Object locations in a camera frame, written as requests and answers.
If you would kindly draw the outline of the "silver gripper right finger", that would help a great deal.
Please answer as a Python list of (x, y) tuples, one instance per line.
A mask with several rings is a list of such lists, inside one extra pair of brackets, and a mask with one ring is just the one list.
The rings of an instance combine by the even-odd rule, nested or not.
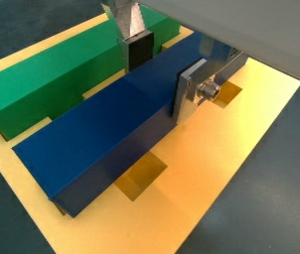
[(201, 35), (200, 58), (177, 77), (173, 119), (181, 124), (195, 114), (200, 104), (215, 101), (223, 85), (247, 63), (248, 55), (208, 35)]

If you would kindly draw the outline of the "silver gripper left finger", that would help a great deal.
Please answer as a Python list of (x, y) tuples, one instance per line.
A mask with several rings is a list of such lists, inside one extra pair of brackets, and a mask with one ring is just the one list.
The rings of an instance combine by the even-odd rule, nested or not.
[(101, 5), (117, 27), (126, 71), (133, 71), (153, 59), (154, 33), (146, 29), (136, 0), (101, 0)]

